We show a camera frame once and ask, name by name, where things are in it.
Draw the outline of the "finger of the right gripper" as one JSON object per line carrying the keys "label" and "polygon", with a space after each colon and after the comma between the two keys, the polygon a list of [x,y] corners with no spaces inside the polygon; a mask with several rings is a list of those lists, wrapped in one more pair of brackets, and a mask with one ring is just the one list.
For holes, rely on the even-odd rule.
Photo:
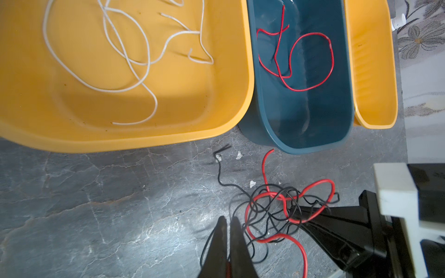
{"label": "finger of the right gripper", "polygon": [[363,207],[331,207],[325,208],[321,214],[308,222],[309,224],[331,226],[340,224],[363,225]]}
{"label": "finger of the right gripper", "polygon": [[351,246],[346,240],[309,222],[303,224],[302,229],[336,264],[349,264]]}

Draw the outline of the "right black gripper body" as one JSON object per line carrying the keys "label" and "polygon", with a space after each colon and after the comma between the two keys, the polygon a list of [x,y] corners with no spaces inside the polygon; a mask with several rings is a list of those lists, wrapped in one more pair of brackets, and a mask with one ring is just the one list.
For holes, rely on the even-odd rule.
{"label": "right black gripper body", "polygon": [[359,208],[365,209],[367,221],[352,229],[359,243],[350,251],[352,262],[346,263],[345,273],[413,273],[402,222],[397,217],[389,220],[380,214],[377,195],[363,191]]}

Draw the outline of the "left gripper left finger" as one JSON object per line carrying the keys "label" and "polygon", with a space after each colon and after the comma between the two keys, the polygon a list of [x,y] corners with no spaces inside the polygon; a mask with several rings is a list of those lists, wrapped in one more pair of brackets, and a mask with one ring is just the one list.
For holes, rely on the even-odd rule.
{"label": "left gripper left finger", "polygon": [[227,220],[220,216],[212,236],[199,278],[225,278],[227,274]]}

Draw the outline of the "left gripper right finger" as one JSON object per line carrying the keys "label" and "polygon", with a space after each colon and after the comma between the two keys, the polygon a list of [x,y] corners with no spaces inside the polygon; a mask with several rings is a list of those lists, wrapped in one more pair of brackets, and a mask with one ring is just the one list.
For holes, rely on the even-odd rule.
{"label": "left gripper right finger", "polygon": [[232,278],[258,278],[250,258],[248,247],[237,217],[233,217],[230,226],[230,265]]}

